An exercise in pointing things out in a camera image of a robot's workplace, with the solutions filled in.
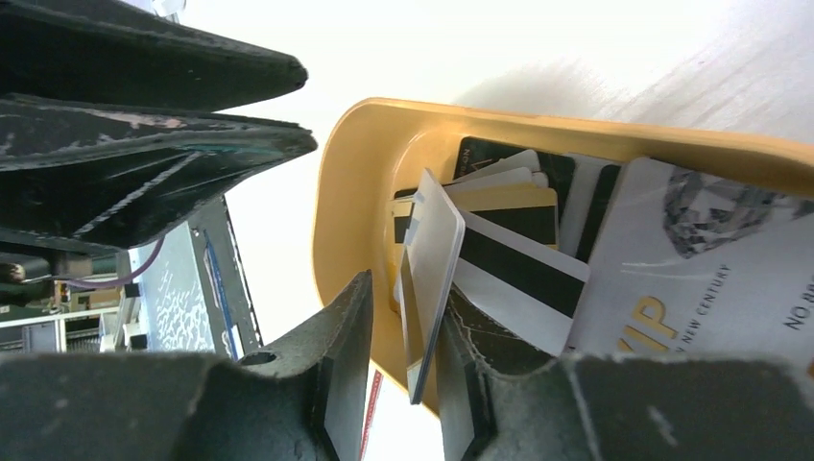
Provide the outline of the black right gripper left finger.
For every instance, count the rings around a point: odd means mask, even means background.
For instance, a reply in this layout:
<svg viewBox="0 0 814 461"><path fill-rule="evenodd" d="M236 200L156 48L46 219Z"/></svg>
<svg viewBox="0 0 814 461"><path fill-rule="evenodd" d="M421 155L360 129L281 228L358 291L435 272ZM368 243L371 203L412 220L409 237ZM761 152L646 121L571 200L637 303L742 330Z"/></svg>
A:
<svg viewBox="0 0 814 461"><path fill-rule="evenodd" d="M270 345L1 357L5 460L355 460L372 276Z"/></svg>

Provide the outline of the white card edgewise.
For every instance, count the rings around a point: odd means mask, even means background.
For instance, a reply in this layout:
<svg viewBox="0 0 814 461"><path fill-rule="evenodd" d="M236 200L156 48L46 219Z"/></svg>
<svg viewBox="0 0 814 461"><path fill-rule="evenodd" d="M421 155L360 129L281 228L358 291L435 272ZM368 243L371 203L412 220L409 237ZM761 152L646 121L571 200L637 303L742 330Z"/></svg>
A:
<svg viewBox="0 0 814 461"><path fill-rule="evenodd" d="M422 403L465 230L461 212L424 170L396 278L411 404Z"/></svg>

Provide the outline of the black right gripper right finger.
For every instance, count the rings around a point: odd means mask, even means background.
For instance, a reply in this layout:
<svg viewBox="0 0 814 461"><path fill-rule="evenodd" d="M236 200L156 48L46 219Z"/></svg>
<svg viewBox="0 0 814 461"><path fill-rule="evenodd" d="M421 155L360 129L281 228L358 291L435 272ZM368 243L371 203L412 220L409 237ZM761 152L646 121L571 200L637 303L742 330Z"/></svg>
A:
<svg viewBox="0 0 814 461"><path fill-rule="evenodd" d="M436 366L448 460L813 456L813 381L767 357L554 358L455 292Z"/></svg>

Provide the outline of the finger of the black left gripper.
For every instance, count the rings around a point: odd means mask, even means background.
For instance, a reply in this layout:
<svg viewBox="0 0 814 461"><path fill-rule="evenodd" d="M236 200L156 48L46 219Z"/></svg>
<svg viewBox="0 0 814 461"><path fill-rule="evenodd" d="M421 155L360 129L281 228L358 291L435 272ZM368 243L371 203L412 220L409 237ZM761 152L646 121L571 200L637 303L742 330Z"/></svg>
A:
<svg viewBox="0 0 814 461"><path fill-rule="evenodd" d="M4 1L1 91L218 111L304 86L288 54L170 22L121 1Z"/></svg>
<svg viewBox="0 0 814 461"><path fill-rule="evenodd" d="M141 246L316 148L295 123L5 96L1 238L85 254Z"/></svg>

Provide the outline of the red leather card holder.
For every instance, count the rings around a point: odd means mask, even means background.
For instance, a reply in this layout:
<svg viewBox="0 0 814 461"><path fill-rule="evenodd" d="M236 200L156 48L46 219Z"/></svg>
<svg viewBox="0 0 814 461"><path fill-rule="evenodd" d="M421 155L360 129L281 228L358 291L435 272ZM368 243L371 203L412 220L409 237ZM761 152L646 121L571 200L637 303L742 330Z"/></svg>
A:
<svg viewBox="0 0 814 461"><path fill-rule="evenodd" d="M374 416L375 416L375 412L376 412L376 406L377 406L379 395L380 395L382 380L383 380L383 376L382 376L381 372L378 369L374 369L373 370L373 375L372 375L372 380L371 380L371 385L370 385L370 389L369 389L369 393L368 393L368 398L367 398L367 406L366 406L365 418L364 418L364 422L363 422L363 432L362 432L360 456L359 456L360 461L362 461L365 458L365 455L366 455L366 452L367 452L369 439L370 439L371 428L372 428L372 425L373 425L373 420L374 420Z"/></svg>

